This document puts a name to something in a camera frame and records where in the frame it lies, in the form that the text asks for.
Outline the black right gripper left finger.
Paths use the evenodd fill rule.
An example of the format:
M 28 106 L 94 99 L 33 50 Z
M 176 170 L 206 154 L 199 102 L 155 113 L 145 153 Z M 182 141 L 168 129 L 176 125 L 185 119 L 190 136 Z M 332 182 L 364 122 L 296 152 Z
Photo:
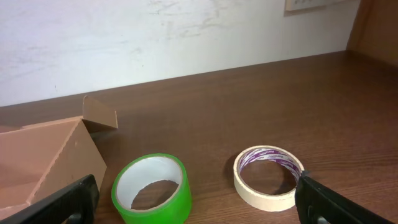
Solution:
M 98 200 L 99 190 L 90 174 L 1 220 L 1 224 L 91 224 Z

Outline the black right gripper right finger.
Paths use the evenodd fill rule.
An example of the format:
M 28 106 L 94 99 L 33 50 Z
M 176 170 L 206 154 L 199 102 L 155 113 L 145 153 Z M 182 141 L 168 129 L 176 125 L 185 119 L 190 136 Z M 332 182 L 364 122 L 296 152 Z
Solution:
M 312 179 L 306 170 L 297 182 L 295 206 L 301 223 L 393 224 Z

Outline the beige masking tape roll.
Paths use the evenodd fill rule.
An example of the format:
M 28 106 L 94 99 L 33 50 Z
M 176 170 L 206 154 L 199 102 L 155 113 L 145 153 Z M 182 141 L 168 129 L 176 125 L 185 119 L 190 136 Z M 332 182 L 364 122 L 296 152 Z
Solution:
M 266 211 L 281 212 L 295 206 L 296 189 L 287 193 L 270 195 L 254 190 L 241 177 L 245 166 L 254 161 L 272 161 L 285 167 L 296 182 L 304 172 L 303 164 L 289 151 L 276 146 L 253 146 L 243 150 L 234 160 L 234 186 L 239 196 L 250 206 Z

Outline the green tape roll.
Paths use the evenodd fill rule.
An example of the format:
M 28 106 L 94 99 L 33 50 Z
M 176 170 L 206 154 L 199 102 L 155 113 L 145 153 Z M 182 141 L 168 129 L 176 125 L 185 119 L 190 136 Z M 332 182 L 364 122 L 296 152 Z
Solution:
M 140 190 L 161 180 L 177 184 L 177 189 L 165 202 L 147 210 L 131 208 Z M 111 198 L 125 223 L 183 223 L 192 208 L 184 165 L 175 156 L 162 153 L 148 154 L 130 162 L 117 175 Z

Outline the brown cardboard box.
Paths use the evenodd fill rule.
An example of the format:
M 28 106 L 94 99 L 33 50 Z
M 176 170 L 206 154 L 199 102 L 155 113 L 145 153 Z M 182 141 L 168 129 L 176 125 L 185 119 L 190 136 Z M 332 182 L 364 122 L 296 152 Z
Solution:
M 100 187 L 107 166 L 91 134 L 117 128 L 117 112 L 89 96 L 80 116 L 1 126 L 1 219 L 89 174 Z

